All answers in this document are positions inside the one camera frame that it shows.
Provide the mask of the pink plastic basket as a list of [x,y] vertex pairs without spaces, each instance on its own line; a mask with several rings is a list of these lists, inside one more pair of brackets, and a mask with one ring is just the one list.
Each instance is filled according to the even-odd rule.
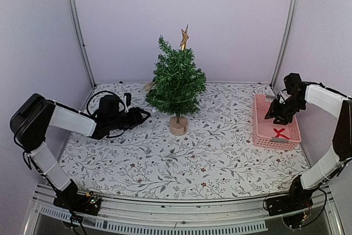
[[253,143],[255,146],[293,150],[301,143],[301,134],[296,117],[287,125],[274,124],[273,119],[265,119],[273,96],[256,94],[253,112]]

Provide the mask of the gold bell ornament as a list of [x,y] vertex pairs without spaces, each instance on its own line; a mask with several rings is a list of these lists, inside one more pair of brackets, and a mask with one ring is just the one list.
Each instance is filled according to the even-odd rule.
[[155,82],[149,82],[149,83],[147,83],[147,84],[143,87],[144,92],[148,93],[148,92],[153,88],[154,85],[155,85]]

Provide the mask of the small green christmas tree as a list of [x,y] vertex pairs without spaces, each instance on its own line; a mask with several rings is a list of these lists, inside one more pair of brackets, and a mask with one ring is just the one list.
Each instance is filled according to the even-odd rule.
[[146,94],[147,103],[170,115],[169,130],[174,136],[188,132],[187,116],[200,111],[199,96],[206,92],[206,74],[195,64],[192,49],[175,50],[163,36],[158,38],[154,69],[155,85]]

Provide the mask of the gold star tree topper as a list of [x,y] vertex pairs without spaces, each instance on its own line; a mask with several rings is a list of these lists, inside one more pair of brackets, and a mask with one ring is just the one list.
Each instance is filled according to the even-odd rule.
[[182,39],[180,43],[180,49],[182,51],[186,49],[186,44],[189,39],[188,28],[189,28],[189,25],[187,25],[185,29],[181,29]]

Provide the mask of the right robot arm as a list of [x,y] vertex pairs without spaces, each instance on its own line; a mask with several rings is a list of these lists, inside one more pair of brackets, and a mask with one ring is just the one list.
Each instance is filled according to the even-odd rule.
[[289,125],[295,114],[316,107],[320,124],[312,127],[306,144],[314,147],[326,143],[326,153],[314,165],[297,176],[284,199],[284,206],[290,211],[297,210],[305,203],[306,197],[335,176],[351,161],[351,97],[322,83],[303,81],[298,73],[290,73],[284,78],[284,92],[287,98],[278,94],[271,103],[266,119],[274,124]]

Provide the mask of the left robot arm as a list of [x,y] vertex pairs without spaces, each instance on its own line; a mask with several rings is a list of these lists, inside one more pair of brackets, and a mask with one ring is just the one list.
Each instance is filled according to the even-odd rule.
[[14,142],[27,154],[28,161],[38,167],[41,176],[61,192],[60,200],[69,209],[82,204],[79,194],[72,189],[75,183],[59,165],[47,144],[50,130],[62,130],[93,140],[111,138],[111,133],[131,130],[150,118],[150,112],[131,106],[131,94],[122,97],[102,91],[94,111],[79,111],[55,100],[34,93],[13,114],[9,121]]

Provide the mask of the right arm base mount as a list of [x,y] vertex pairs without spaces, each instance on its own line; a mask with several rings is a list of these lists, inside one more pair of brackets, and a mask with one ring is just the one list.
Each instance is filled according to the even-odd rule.
[[290,229],[302,228],[312,213],[312,191],[290,191],[287,195],[265,198],[263,208],[270,216],[288,214],[283,223]]

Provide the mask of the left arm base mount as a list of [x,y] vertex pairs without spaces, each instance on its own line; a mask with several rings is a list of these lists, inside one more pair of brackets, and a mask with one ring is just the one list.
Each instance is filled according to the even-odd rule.
[[71,209],[75,212],[97,216],[101,207],[101,197],[93,192],[85,194],[61,192],[60,195],[56,195],[53,205],[63,209]]

